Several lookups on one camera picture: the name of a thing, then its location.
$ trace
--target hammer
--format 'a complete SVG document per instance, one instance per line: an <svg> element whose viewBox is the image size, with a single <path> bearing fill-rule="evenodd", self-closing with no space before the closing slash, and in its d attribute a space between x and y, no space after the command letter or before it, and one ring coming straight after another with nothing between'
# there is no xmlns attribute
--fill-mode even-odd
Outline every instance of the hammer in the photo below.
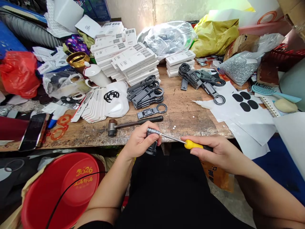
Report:
<svg viewBox="0 0 305 229"><path fill-rule="evenodd" d="M135 126L135 125L142 125L146 121L151 121L151 122L163 121L163 116L160 115L160 116L153 117L153 118L141 119L136 122L129 122L129 123L121 124L121 125L117 125L117 121L115 119L110 119L109 123L108 123L108 137L115 137L116 131L119 128Z"/></svg>

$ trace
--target concrete floor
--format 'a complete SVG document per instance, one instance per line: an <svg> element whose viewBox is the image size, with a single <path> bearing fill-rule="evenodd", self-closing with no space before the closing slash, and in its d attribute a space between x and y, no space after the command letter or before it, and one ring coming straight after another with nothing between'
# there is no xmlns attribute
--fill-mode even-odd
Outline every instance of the concrete floor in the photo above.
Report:
<svg viewBox="0 0 305 229"><path fill-rule="evenodd" d="M236 218L242 222L256 228L253 216L252 208L246 202L244 194L238 185L236 179L234 179L234 192L230 193L217 187L208 179L211 193L219 199L219 201L231 212Z"/></svg>

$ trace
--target smartphone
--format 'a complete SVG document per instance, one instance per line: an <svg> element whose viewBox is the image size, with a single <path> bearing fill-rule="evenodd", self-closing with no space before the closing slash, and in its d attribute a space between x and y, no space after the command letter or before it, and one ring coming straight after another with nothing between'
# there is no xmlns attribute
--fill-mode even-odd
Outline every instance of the smartphone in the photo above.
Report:
<svg viewBox="0 0 305 229"><path fill-rule="evenodd" d="M49 114L36 114L31 117L29 125L22 137L19 152L40 147L49 117Z"/></svg>

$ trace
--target gold cup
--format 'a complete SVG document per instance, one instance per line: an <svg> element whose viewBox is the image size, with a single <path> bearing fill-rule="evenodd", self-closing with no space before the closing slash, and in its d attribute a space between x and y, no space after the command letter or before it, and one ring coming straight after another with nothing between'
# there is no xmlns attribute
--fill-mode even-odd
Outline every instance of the gold cup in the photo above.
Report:
<svg viewBox="0 0 305 229"><path fill-rule="evenodd" d="M89 56L85 52L75 52L67 57L69 65L74 67L79 73L83 74L85 61L91 62Z"/></svg>

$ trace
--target black hammer handle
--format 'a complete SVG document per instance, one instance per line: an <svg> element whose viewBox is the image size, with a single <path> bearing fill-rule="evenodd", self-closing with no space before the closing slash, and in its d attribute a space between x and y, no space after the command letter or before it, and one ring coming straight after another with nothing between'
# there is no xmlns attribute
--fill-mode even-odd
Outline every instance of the black hammer handle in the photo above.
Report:
<svg viewBox="0 0 305 229"><path fill-rule="evenodd" d="M163 116L157 116L157 117L153 117L153 118L146 118L146 119L141 119L138 121L138 125L142 125L144 122L146 121L151 121L151 122L159 122L159 121L163 121Z"/></svg>

